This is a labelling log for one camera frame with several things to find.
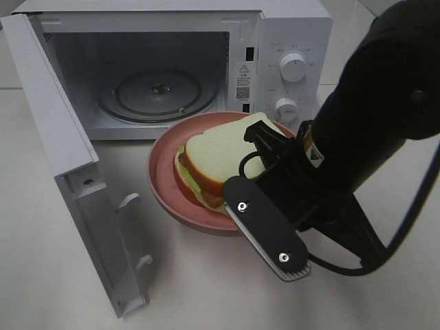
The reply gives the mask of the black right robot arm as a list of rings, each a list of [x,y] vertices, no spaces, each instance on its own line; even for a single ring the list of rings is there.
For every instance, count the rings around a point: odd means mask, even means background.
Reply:
[[[287,138],[248,127],[264,171],[229,179],[223,194],[234,222],[274,272],[299,279],[315,263],[363,276],[394,255],[439,174],[434,155],[388,245],[355,191],[407,140],[439,133],[439,2],[400,1],[378,16],[313,120]]]

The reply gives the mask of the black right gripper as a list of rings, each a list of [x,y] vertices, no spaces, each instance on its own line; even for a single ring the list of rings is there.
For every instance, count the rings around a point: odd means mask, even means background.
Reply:
[[[258,187],[296,230],[318,228],[359,258],[361,272],[380,266],[386,247],[362,207],[352,193],[331,188],[313,176],[301,139],[257,122],[246,129],[244,140],[255,145],[265,166],[256,179]]]

